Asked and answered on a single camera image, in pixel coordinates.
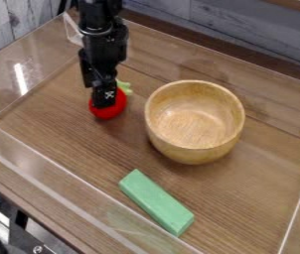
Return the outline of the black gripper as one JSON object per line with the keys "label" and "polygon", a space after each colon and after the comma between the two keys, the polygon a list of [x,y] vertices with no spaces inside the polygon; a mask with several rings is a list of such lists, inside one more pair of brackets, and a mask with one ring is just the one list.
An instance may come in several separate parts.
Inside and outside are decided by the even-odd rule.
{"label": "black gripper", "polygon": [[129,29],[122,21],[108,23],[106,27],[92,28],[80,25],[82,34],[81,73],[84,85],[93,88],[92,101],[96,108],[116,104],[117,66],[126,60]]}

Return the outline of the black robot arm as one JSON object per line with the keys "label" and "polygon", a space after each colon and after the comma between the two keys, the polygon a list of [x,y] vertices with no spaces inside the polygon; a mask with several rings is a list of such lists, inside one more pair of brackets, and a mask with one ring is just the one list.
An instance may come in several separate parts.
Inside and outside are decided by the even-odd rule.
{"label": "black robot arm", "polygon": [[78,0],[80,66],[96,108],[110,107],[117,100],[117,66],[126,60],[129,39],[121,10],[122,0]]}

